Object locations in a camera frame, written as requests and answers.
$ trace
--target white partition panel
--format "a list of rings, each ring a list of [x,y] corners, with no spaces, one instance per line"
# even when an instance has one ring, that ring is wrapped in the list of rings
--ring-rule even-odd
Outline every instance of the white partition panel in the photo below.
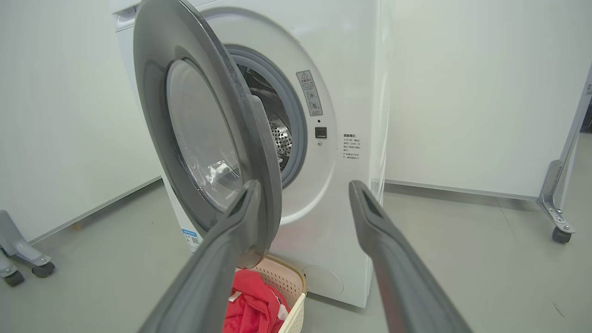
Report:
[[[592,1],[399,0],[394,15],[389,182],[537,197],[583,96]]]
[[[108,1],[4,1],[0,41],[0,209],[27,240],[160,177]]]

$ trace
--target black caster wheel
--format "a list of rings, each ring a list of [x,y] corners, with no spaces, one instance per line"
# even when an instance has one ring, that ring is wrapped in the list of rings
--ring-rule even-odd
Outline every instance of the black caster wheel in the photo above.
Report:
[[[49,275],[52,274],[53,270],[56,269],[56,266],[53,264],[53,262],[48,262],[47,264],[43,265],[43,266],[35,266],[33,267],[33,269],[31,270],[33,272],[33,274],[35,274],[36,277],[48,277]]]
[[[567,243],[570,241],[571,234],[563,232],[559,230],[558,227],[555,227],[555,229],[553,229],[553,235],[551,236],[551,238],[558,243]]]
[[[11,275],[7,276],[4,278],[4,282],[7,283],[7,285],[14,287],[17,284],[23,282],[25,280],[24,277],[22,277],[21,272],[16,271],[14,273],[12,273]]]

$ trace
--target white washing machine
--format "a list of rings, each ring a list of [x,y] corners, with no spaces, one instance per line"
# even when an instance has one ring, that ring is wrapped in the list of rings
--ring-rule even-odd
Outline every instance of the white washing machine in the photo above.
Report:
[[[309,292],[364,307],[372,262],[348,184],[382,202],[391,1],[148,3],[111,8],[189,247],[257,179],[260,218],[281,212],[270,253]]]

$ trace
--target plastic basket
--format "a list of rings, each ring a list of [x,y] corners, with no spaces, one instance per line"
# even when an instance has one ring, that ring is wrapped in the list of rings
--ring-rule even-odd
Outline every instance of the plastic basket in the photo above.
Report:
[[[259,272],[265,284],[276,288],[290,306],[290,313],[279,333],[300,333],[304,322],[306,279],[276,258],[265,258],[251,270]]]

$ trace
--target red cloth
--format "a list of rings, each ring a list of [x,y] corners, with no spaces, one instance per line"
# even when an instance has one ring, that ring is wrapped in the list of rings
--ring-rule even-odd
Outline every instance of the red cloth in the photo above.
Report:
[[[259,273],[240,270],[234,275],[232,294],[242,294],[228,303],[223,333],[277,333],[284,323],[278,319],[280,302],[290,311],[275,288],[266,286]]]

